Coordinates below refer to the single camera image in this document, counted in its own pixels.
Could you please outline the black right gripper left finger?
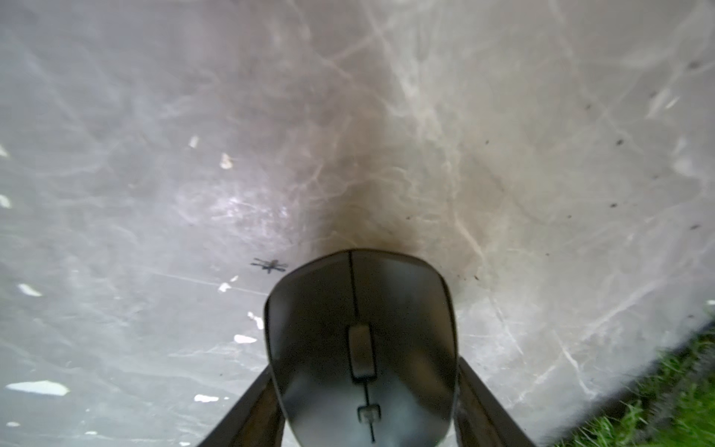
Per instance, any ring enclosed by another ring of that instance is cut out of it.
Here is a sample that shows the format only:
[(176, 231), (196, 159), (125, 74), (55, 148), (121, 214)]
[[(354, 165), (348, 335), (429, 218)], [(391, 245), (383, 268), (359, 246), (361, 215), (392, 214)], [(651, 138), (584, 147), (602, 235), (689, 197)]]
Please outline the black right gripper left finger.
[(267, 366), (199, 447), (281, 447), (285, 428)]

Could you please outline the black rounded wireless mouse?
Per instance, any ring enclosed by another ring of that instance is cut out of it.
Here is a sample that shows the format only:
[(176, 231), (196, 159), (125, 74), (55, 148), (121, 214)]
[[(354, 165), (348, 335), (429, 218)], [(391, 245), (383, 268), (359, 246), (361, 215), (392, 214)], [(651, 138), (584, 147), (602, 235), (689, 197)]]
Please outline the black rounded wireless mouse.
[(436, 446), (454, 413), (458, 349), (442, 275), (357, 249), (286, 275), (264, 307), (281, 409), (302, 446)]

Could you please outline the green artificial grass mat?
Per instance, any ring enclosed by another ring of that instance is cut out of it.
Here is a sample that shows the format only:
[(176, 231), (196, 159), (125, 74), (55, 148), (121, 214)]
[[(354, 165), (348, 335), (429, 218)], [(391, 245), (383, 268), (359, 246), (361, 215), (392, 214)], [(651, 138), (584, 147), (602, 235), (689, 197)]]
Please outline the green artificial grass mat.
[(577, 428), (560, 446), (712, 446), (714, 326), (661, 359), (630, 400)]

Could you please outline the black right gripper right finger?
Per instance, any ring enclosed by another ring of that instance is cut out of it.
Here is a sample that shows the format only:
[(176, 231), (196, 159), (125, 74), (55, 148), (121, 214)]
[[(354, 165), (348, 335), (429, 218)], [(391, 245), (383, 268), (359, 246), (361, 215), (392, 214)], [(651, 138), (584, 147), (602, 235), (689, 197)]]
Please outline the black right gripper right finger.
[(454, 427), (459, 447), (536, 447), (464, 358), (459, 360), (457, 385)]

